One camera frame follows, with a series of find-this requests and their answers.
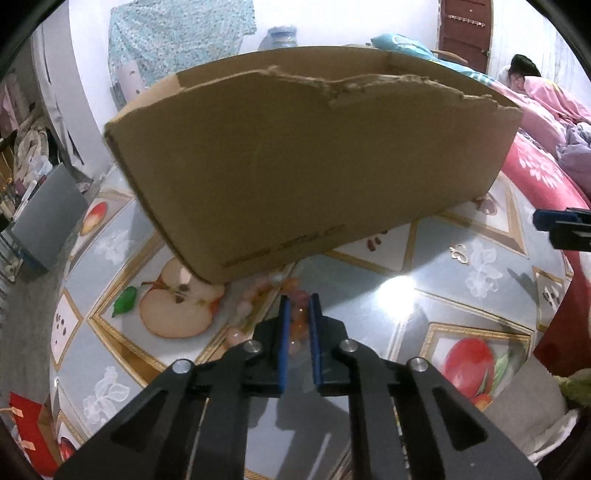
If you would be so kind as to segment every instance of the light blue clothing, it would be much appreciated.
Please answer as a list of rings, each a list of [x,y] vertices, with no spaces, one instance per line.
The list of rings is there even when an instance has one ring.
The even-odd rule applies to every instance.
[[[453,63],[452,61],[438,59],[433,54],[433,52],[431,52],[431,50],[429,50],[421,42],[419,42],[418,40],[412,40],[411,38],[405,37],[404,35],[392,35],[385,33],[383,35],[380,35],[379,37],[372,38],[371,43],[374,45],[374,47],[379,48],[380,50],[397,51],[400,53],[404,53],[406,55],[418,57],[423,60],[434,61],[435,63],[439,63],[449,69],[455,70],[456,72],[466,75],[467,77],[478,80],[479,82],[484,83],[484,85],[487,86],[490,86],[495,81],[495,79],[489,77],[488,75],[477,72],[476,70],[473,70],[470,67]]]
[[[170,73],[237,55],[256,31],[253,0],[135,0],[111,10],[109,72],[132,60],[146,87]]]

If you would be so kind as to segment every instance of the black hair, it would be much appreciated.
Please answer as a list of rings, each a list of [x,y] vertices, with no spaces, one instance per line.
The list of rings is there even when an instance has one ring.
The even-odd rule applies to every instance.
[[[509,67],[509,78],[511,78],[512,74],[518,74],[522,77],[541,77],[542,74],[538,70],[538,67],[535,66],[535,63],[532,62],[528,57],[525,55],[513,55],[511,59],[511,66]]]

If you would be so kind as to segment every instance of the apple print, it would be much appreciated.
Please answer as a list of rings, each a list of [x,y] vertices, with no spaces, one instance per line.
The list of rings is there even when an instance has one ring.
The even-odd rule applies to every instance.
[[[472,203],[476,205],[476,210],[486,215],[496,215],[497,210],[495,201],[489,193],[479,199],[473,199]]]
[[[484,411],[484,409],[492,402],[492,397],[488,393],[481,393],[470,401],[478,410]]]
[[[66,437],[60,439],[59,448],[61,459],[64,460],[64,462],[76,453],[76,447],[74,447],[72,442]]]
[[[84,222],[82,222],[82,230],[80,230],[80,236],[88,235],[91,231],[93,231],[101,222],[101,220],[105,218],[106,214],[107,203],[97,203],[84,218]]]
[[[482,389],[489,394],[495,377],[495,358],[483,340],[464,338],[449,350],[442,373],[465,397],[476,397]]]
[[[188,338],[203,333],[212,323],[225,287],[194,278],[173,258],[160,272],[139,303],[139,316],[154,335]]]
[[[379,234],[377,234],[375,237],[373,238],[368,238],[367,242],[366,242],[366,246],[368,248],[368,250],[370,252],[375,252],[378,247],[382,244],[382,240],[379,237],[379,235],[386,235],[390,230],[384,230],[383,232],[380,232]]]

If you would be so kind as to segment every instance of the cardboard box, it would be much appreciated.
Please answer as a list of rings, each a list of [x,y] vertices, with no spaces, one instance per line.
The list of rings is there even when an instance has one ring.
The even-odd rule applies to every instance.
[[[521,116],[429,61],[300,47],[171,75],[105,137],[168,244],[218,283],[484,195]]]

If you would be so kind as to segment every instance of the sliced apple print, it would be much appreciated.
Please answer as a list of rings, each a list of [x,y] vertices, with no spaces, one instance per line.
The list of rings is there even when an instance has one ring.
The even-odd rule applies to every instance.
[[[98,226],[98,224],[101,223],[102,219],[105,218],[106,214],[107,203],[97,203],[84,218],[84,222],[82,222],[82,230],[80,230],[80,236],[88,235],[91,231],[93,231]]]
[[[164,338],[188,338],[207,330],[225,291],[223,285],[194,278],[176,258],[155,282],[146,283],[152,288],[139,303],[139,316],[150,332]]]
[[[60,439],[59,448],[61,459],[64,460],[64,462],[76,453],[76,447],[74,447],[70,439],[67,439],[66,437]]]

